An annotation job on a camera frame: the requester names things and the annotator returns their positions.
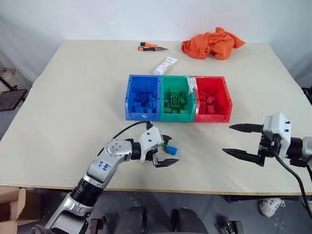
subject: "red block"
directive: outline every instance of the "red block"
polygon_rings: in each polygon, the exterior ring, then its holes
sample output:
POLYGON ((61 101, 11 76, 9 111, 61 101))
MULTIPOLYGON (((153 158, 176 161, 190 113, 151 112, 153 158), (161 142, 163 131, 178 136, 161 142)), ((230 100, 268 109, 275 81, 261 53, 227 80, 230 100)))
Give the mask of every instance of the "red block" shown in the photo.
POLYGON ((206 102, 207 102, 207 104, 210 106, 210 105, 212 105, 212 103, 214 102, 214 97, 212 97, 212 96, 209 96, 209 97, 207 97, 206 98, 206 102))
POLYGON ((214 106, 207 106, 208 114, 214 114, 215 113, 215 107, 214 106))
POLYGON ((201 91, 201 90, 198 91, 198 96, 199 96, 199 100, 200 100, 200 101, 206 100, 207 95, 208 95, 208 94, 207 94, 206 92, 204 92, 204 91, 201 91))
POLYGON ((199 103, 199 111, 198 111, 198 113, 199 113, 200 115, 205 115, 205 114, 206 114, 206 102, 201 101, 201 102, 199 103))

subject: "white tube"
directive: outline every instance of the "white tube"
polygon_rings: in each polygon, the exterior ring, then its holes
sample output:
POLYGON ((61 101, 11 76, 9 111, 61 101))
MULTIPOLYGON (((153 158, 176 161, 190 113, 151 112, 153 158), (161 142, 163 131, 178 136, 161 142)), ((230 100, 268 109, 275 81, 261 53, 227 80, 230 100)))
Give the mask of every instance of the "white tube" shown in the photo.
POLYGON ((163 75, 172 65, 177 62, 177 59, 167 57, 165 60, 153 71, 154 75, 163 75))

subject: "table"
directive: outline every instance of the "table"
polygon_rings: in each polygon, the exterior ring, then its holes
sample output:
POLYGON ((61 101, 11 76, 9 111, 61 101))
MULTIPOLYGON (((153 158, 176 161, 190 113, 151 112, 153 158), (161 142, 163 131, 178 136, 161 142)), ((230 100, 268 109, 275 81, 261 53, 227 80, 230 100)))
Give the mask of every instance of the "table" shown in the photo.
MULTIPOLYGON (((260 134, 229 129, 264 122, 283 112, 292 136, 312 136, 312 108, 267 43, 247 43, 228 60, 190 58, 178 41, 151 41, 167 51, 141 52, 138 41, 65 40, 35 81, 0 142, 0 184, 73 188, 103 144, 131 124, 124 98, 129 74, 150 74, 167 56, 179 61, 166 75, 224 76, 233 101, 230 123, 155 122, 170 135, 180 161, 168 168, 151 162, 119 165, 111 190, 235 195, 296 195, 297 181, 273 158, 259 167, 222 152, 257 153, 260 134)), ((144 125, 125 132, 139 138, 144 125)), ((292 167, 312 184, 303 168, 292 167)))

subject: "white sneaker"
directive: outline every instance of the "white sneaker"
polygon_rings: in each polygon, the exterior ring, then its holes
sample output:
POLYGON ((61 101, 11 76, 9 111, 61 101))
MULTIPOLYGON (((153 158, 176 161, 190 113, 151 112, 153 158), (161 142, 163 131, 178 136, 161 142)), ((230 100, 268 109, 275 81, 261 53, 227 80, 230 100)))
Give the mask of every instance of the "white sneaker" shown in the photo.
POLYGON ((279 206, 285 207, 285 202, 280 198, 267 198, 259 202, 260 211, 268 218, 275 214, 279 206))

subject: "blue lego brick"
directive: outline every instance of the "blue lego brick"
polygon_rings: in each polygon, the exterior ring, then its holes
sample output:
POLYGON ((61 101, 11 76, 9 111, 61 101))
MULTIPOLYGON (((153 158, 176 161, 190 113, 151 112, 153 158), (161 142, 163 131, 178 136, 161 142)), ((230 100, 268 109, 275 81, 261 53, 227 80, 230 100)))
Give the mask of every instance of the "blue lego brick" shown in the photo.
POLYGON ((170 155, 176 155, 176 153, 177 153, 177 148, 168 145, 168 146, 167 146, 167 153, 170 154, 170 155))
POLYGON ((160 76, 129 75, 126 120, 160 120, 160 76))

